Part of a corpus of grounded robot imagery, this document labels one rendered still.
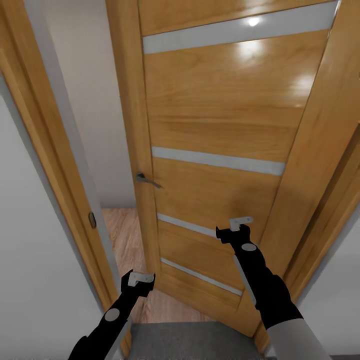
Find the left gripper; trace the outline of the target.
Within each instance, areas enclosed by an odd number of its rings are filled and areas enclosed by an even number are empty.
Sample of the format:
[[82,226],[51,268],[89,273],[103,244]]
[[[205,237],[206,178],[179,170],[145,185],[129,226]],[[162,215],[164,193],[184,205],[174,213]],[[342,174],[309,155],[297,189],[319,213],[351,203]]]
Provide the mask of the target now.
[[125,295],[129,295],[130,297],[133,298],[133,302],[134,305],[136,304],[139,296],[141,297],[148,297],[149,291],[152,291],[154,289],[154,283],[155,283],[155,278],[156,275],[154,274],[154,278],[152,282],[143,282],[143,281],[139,281],[135,286],[129,286],[129,280],[128,278],[130,277],[131,272],[133,272],[133,269],[130,270],[125,276],[124,278],[122,278],[121,281],[121,296],[123,294]]

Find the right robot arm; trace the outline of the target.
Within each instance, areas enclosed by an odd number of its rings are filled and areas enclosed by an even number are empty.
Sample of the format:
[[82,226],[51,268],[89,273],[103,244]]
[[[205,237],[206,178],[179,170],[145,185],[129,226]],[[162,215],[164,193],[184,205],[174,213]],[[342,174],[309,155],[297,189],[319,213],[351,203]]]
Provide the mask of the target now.
[[274,348],[277,360],[332,360],[291,301],[287,285],[273,275],[258,246],[251,242],[252,216],[229,220],[230,228],[216,227],[216,237],[233,247],[234,262]]

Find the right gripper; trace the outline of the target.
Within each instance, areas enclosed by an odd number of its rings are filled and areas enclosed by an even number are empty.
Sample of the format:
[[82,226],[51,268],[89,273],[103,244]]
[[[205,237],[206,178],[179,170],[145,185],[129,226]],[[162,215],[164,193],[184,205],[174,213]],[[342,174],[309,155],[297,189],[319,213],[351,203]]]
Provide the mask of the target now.
[[231,244],[235,238],[244,236],[248,240],[250,240],[250,231],[249,227],[246,225],[240,225],[239,231],[232,231],[230,228],[227,229],[219,229],[218,226],[216,227],[216,237],[221,239],[223,244]]

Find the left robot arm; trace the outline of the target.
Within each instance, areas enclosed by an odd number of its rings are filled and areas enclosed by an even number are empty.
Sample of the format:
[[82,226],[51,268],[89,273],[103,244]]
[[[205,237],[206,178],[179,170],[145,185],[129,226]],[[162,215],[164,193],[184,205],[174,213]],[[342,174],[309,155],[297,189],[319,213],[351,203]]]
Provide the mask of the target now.
[[130,270],[121,281],[121,295],[100,320],[98,327],[74,346],[68,360],[112,360],[127,330],[128,318],[139,296],[154,289],[155,274]]

